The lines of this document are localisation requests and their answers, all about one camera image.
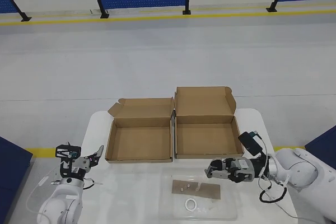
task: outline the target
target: transparent tray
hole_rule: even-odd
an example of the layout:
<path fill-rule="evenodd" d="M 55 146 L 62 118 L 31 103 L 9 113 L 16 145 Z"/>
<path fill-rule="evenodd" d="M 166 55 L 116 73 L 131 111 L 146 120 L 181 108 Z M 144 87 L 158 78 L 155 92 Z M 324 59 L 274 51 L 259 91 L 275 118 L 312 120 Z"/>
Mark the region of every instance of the transparent tray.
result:
<path fill-rule="evenodd" d="M 202 198 L 193 195 L 173 194 L 173 180 L 219 184 L 221 199 Z M 222 220 L 237 219 L 235 185 L 229 180 L 207 178 L 204 168 L 166 168 L 162 171 L 160 183 L 159 216 L 164 220 Z M 194 211 L 185 208 L 187 199 L 197 202 Z"/>

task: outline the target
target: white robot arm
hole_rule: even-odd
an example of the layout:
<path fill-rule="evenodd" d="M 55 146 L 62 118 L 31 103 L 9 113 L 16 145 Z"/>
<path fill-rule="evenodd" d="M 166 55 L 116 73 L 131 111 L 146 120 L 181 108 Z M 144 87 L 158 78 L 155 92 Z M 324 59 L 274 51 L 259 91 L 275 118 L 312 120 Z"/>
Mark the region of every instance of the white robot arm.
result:
<path fill-rule="evenodd" d="M 336 170 L 300 148 L 283 148 L 276 160 L 282 166 L 277 178 L 279 173 L 289 173 L 289 183 L 299 196 L 336 223 Z"/>
<path fill-rule="evenodd" d="M 263 149 L 253 139 L 257 132 L 243 133 L 240 142 L 257 158 L 220 158 L 212 160 L 206 175 L 208 178 L 230 179 L 236 183 L 250 182 L 254 178 L 273 180 L 284 187 L 278 199 L 263 200 L 265 190 L 260 194 L 263 203 L 274 203 L 283 199 L 286 184 L 294 187 L 298 194 L 336 223 L 336 170 L 328 166 L 306 150 L 284 148 L 274 155 L 265 155 Z"/>
<path fill-rule="evenodd" d="M 54 193 L 43 203 L 37 216 L 38 224 L 75 224 L 82 211 L 82 192 L 94 185 L 84 188 L 83 179 L 91 167 L 98 164 L 104 146 L 91 156 L 80 157 L 81 148 L 62 144 L 56 148 L 56 157 L 61 158 L 61 181 Z"/>

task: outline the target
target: metal post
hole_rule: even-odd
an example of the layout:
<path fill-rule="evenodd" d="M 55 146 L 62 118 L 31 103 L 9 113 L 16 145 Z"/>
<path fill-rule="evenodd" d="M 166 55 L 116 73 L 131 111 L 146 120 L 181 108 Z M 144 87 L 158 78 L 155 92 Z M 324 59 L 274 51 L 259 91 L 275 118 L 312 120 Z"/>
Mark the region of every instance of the metal post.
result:
<path fill-rule="evenodd" d="M 28 22 L 31 17 L 28 17 L 26 15 L 26 13 L 24 12 L 21 12 L 21 10 L 18 8 L 17 4 L 13 1 L 13 0 L 10 0 L 11 1 L 11 4 L 14 6 L 14 8 L 17 10 L 17 12 L 20 14 L 20 16 L 22 17 L 22 20 L 21 22 Z"/>
<path fill-rule="evenodd" d="M 268 12 L 277 12 L 277 10 L 275 9 L 276 4 L 278 3 L 279 0 L 274 0 L 274 2 L 271 3 L 270 8 L 267 8 Z"/>
<path fill-rule="evenodd" d="M 190 15 L 190 10 L 189 10 L 189 0 L 185 0 L 185 10 L 183 10 L 184 15 Z"/>
<path fill-rule="evenodd" d="M 97 2 L 99 3 L 100 6 L 100 11 L 101 11 L 101 18 L 108 18 L 110 15 L 108 13 L 106 13 L 106 10 L 103 7 L 102 1 L 101 0 L 97 0 Z"/>

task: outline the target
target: white cable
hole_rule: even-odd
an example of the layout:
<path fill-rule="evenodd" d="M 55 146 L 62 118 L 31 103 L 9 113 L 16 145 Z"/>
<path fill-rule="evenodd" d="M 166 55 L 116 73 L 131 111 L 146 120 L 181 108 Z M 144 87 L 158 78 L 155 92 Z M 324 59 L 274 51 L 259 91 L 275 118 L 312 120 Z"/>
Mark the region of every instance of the white cable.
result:
<path fill-rule="evenodd" d="M 265 147 L 265 155 L 266 155 L 265 166 L 264 166 L 264 168 L 262 168 L 262 170 L 260 171 L 260 174 L 259 174 L 259 179 L 260 179 L 261 176 L 263 176 L 263 174 L 265 172 L 265 169 L 268 166 L 268 149 L 267 149 L 267 145 L 265 144 L 263 138 L 258 134 L 258 132 L 256 132 L 256 136 L 258 136 L 260 138 L 260 140 L 262 140 L 262 142 L 264 144 L 264 147 Z"/>
<path fill-rule="evenodd" d="M 259 188 L 260 188 L 261 190 L 263 190 L 263 188 L 260 186 L 259 181 L 258 181 L 258 185 L 259 185 Z M 267 192 L 265 192 L 265 194 L 269 197 L 269 199 L 272 199 L 272 197 L 270 197 L 270 195 L 269 195 Z M 317 224 L 322 224 L 322 223 L 320 223 L 320 222 L 316 222 L 315 220 L 311 220 L 311 219 L 309 219 L 309 218 L 303 218 L 303 217 L 296 217 L 296 216 L 293 216 L 293 215 L 289 214 L 287 211 L 285 211 L 285 209 L 283 209 L 278 203 L 275 202 L 275 204 L 276 204 L 281 210 L 283 210 L 288 216 L 290 216 L 291 218 L 296 218 L 296 219 L 298 219 L 298 220 L 307 220 L 307 221 L 314 222 L 314 223 L 317 223 Z"/>
<path fill-rule="evenodd" d="M 41 181 L 45 178 L 45 177 L 47 177 L 52 171 L 54 171 L 57 167 L 59 167 L 61 164 L 63 163 L 63 161 L 58 165 L 58 166 L 56 166 L 55 168 L 53 168 L 52 170 L 50 170 L 50 172 L 48 172 L 40 181 L 39 181 L 39 183 L 36 185 L 36 187 L 31 191 L 31 193 L 29 194 L 29 196 L 28 196 L 28 198 L 27 198 L 27 200 L 26 200 L 26 209 L 29 211 L 29 212 L 32 212 L 32 213 L 34 213 L 34 214 L 40 214 L 40 215 L 42 215 L 42 216 L 45 216 L 47 219 L 48 219 L 48 221 L 49 221 L 49 224 L 51 224 L 51 221 L 50 221 L 50 218 L 47 216 L 47 215 L 45 215 L 45 214 L 43 214 L 43 213 L 40 213 L 40 212 L 35 212 L 35 211 L 33 211 L 33 210 L 31 210 L 28 206 L 27 206 L 27 203 L 29 202 L 29 199 L 30 199 L 30 197 L 31 197 L 31 195 L 33 194 L 33 192 L 34 192 L 34 190 L 36 189 L 36 188 L 38 188 L 38 186 L 39 186 L 39 184 L 41 183 Z"/>

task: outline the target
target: cardboard box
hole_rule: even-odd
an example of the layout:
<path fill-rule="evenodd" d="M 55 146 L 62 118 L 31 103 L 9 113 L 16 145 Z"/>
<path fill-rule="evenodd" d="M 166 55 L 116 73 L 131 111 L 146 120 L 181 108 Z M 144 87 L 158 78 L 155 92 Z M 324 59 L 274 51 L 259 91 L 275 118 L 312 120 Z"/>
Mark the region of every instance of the cardboard box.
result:
<path fill-rule="evenodd" d="M 175 157 L 216 158 L 243 154 L 229 87 L 178 87 L 175 93 Z"/>
<path fill-rule="evenodd" d="M 108 162 L 171 162 L 173 98 L 119 99 L 106 150 Z"/>

